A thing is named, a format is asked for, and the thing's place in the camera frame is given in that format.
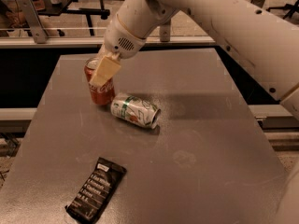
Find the red can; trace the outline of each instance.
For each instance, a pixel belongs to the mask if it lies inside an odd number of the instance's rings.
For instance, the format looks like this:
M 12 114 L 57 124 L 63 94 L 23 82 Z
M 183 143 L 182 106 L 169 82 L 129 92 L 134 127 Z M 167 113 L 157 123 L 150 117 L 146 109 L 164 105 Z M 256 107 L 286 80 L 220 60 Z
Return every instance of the red can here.
M 91 58 L 86 62 L 84 72 L 88 82 L 91 80 L 93 71 L 98 64 L 99 58 Z M 107 105 L 111 103 L 115 97 L 112 78 L 104 86 L 95 87 L 89 84 L 89 87 L 93 102 L 97 105 Z

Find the floor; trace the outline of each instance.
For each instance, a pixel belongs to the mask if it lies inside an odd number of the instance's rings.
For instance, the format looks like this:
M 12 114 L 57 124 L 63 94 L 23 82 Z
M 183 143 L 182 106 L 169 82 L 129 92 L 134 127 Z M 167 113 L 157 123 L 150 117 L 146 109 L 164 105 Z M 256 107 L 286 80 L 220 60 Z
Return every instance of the floor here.
M 286 3 L 294 4 L 296 0 L 265 0 L 263 8 L 273 6 L 283 6 Z M 110 9 L 111 13 L 115 13 L 118 7 L 121 5 L 120 1 L 106 1 L 106 8 Z M 73 3 L 71 7 L 99 7 L 98 1 L 79 1 Z M 274 10 L 274 14 L 282 17 L 286 11 Z M 53 28 L 61 28 L 65 32 L 65 36 L 68 37 L 88 37 L 89 30 L 87 28 L 87 22 L 84 16 L 63 14 L 60 17 L 44 17 L 43 20 L 51 24 Z M 93 16 L 93 26 L 95 29 L 95 35 L 103 35 L 110 18 L 106 21 L 101 21 L 97 16 Z M 294 14 L 291 19 L 287 21 L 293 24 L 299 24 L 299 15 Z M 9 34 L 10 36 L 23 36 L 26 33 L 21 31 L 14 31 Z M 179 13 L 172 20 L 172 35 L 206 35 L 192 20 L 190 20 L 185 14 Z M 299 131 L 265 131 L 266 137 L 270 144 L 278 154 L 285 169 L 289 172 L 293 165 L 296 163 L 299 157 Z M 9 168 L 14 161 L 14 157 L 6 157 L 7 143 L 4 139 L 0 139 L 0 188 L 2 187 L 5 178 L 9 175 Z

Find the hand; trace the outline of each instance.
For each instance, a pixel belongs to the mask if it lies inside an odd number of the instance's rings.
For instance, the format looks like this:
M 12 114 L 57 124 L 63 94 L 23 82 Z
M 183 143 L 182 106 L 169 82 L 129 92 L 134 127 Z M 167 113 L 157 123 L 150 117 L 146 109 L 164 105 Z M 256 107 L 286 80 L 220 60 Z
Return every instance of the hand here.
M 26 19 L 25 19 L 25 16 L 22 12 L 7 11 L 6 15 L 10 20 L 10 23 L 11 23 L 10 26 L 12 28 L 20 28 L 20 27 L 23 27 L 26 24 Z

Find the can lying on its side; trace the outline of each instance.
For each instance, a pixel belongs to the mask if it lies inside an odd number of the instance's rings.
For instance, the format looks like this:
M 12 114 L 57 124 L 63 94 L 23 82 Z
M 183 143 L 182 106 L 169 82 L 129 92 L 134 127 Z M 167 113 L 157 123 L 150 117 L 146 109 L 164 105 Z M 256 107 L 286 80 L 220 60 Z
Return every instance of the can lying on its side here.
M 119 93 L 112 101 L 111 113 L 140 127 L 154 129 L 161 110 L 149 101 Z
M 98 58 L 91 58 L 86 62 L 84 66 L 84 72 L 87 81 L 91 80 L 93 71 L 95 70 L 98 64 L 99 64 Z M 110 104 L 113 98 L 115 97 L 112 78 L 102 87 L 94 87 L 91 84 L 89 84 L 89 87 L 90 87 L 90 92 L 91 92 L 93 102 L 96 103 L 97 105 Z

